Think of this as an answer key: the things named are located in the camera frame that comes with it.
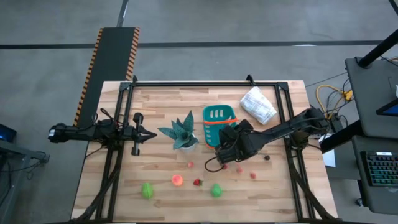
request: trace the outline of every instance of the gray floor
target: gray floor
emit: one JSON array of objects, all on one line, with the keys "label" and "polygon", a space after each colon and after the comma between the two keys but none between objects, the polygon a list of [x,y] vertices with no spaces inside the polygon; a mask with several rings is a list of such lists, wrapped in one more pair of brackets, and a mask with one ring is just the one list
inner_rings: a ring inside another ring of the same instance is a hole
[{"label": "gray floor", "polygon": [[[0,1],[0,44],[92,43],[100,27],[116,25],[122,0]],[[388,0],[184,1],[131,0],[124,26],[141,27],[140,42],[381,40],[397,27]],[[139,49],[140,80],[304,80],[314,106],[320,84],[342,87],[344,59],[374,46]],[[86,144],[50,144],[47,131],[71,124],[92,50],[0,50],[0,123],[18,131],[17,144],[45,151],[50,162],[36,169],[18,198],[13,223],[68,220]],[[393,48],[386,57],[398,55]],[[329,90],[321,92],[325,100]],[[356,121],[355,104],[341,114]],[[394,223],[353,201],[356,182],[330,180],[344,220]]]}]

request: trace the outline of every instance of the teal basket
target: teal basket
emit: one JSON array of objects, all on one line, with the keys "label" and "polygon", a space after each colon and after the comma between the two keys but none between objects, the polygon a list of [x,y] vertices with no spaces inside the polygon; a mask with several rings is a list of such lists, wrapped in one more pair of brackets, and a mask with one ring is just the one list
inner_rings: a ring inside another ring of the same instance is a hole
[{"label": "teal basket", "polygon": [[230,105],[213,105],[203,109],[203,126],[206,144],[210,149],[220,144],[218,130],[225,126],[235,126],[237,122],[234,110]]}]

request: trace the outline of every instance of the hazard stripe tape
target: hazard stripe tape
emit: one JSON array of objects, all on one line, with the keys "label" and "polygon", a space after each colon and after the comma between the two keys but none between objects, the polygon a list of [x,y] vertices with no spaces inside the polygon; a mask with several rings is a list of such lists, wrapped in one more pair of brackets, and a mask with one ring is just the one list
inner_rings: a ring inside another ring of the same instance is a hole
[{"label": "hazard stripe tape", "polygon": [[136,59],[136,54],[137,54],[138,37],[139,37],[139,28],[136,27],[134,29],[134,34],[132,37],[129,62],[127,63],[126,80],[128,81],[131,81],[133,76],[132,71],[134,70],[134,60]]},{"label": "hazard stripe tape", "polygon": [[88,86],[88,83],[90,81],[91,71],[92,71],[93,66],[94,66],[95,56],[96,56],[96,53],[98,51],[98,46],[100,44],[102,31],[103,31],[103,29],[100,29],[99,32],[98,32],[97,42],[95,43],[95,46],[94,46],[93,56],[91,57],[90,65],[88,66],[88,71],[87,71],[87,75],[86,75],[85,84],[83,85],[83,90],[81,91],[79,104],[77,106],[77,111],[76,111],[76,115],[75,115],[75,120],[73,122],[73,125],[75,127],[77,126],[77,123],[79,122],[81,107],[83,105],[83,101],[85,100],[85,96],[86,96],[86,92],[87,92],[87,86]]}]

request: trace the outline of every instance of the wooden tabletop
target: wooden tabletop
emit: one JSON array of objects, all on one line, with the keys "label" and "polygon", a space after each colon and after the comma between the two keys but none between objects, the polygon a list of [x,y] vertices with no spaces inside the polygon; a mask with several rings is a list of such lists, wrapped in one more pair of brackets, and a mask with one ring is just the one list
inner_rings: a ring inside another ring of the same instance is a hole
[{"label": "wooden tabletop", "polygon": [[[309,107],[303,81],[288,81],[294,113],[299,114]],[[100,108],[114,114],[120,82],[104,82],[98,105],[98,119],[106,119]],[[277,110],[273,87],[261,87],[263,94]],[[204,140],[202,110],[208,105],[227,104],[233,107],[239,120],[247,119],[256,130],[265,130],[280,123],[276,114],[266,125],[257,122],[239,105],[240,99],[250,87],[145,87],[134,88],[130,123],[135,112],[144,115],[143,126],[158,134],[140,145],[141,155],[131,156],[132,142],[124,148],[114,222],[294,222],[297,216],[294,207],[290,175],[287,167],[284,143],[271,142],[256,155],[240,163],[243,173],[236,172],[236,164],[230,162],[227,170],[209,173],[204,163],[214,156]],[[171,127],[171,120],[184,119],[192,110],[194,133],[199,145],[191,153],[173,150],[173,140],[157,128]],[[100,147],[91,142],[87,153]],[[271,156],[264,160],[264,154]],[[320,203],[337,217],[335,203],[318,149],[308,147],[303,151],[310,188]],[[91,155],[84,163],[72,218],[81,215],[98,193],[101,185],[106,149]],[[192,168],[187,162],[193,161]],[[210,169],[219,168],[216,162]],[[255,172],[252,180],[249,173]],[[179,174],[183,185],[175,187],[171,177]],[[204,180],[201,187],[193,185],[195,179]],[[144,199],[141,185],[151,183],[154,196]],[[210,190],[219,184],[223,195],[213,198]],[[303,193],[300,198],[304,214],[307,208]],[[108,209],[109,197],[104,203]]]}]

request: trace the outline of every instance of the white towel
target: white towel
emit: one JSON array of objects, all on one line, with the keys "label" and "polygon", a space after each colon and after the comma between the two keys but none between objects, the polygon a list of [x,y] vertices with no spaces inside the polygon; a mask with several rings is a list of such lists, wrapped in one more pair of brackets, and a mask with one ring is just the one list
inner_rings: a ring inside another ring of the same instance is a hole
[{"label": "white towel", "polygon": [[241,106],[261,124],[266,124],[276,114],[275,108],[258,87],[253,87],[245,94]]}]

